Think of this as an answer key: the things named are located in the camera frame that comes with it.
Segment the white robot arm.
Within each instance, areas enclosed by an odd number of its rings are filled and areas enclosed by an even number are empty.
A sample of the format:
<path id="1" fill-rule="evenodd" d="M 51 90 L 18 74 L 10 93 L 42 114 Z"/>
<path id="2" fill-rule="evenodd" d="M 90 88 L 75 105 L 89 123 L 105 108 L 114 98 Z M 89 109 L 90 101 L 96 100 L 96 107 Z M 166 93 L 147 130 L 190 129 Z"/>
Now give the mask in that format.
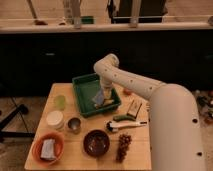
<path id="1" fill-rule="evenodd" d="M 123 86 L 149 101 L 152 171 L 207 171 L 196 100 L 178 84 L 119 69 L 119 59 L 108 54 L 94 64 L 101 87 Z"/>

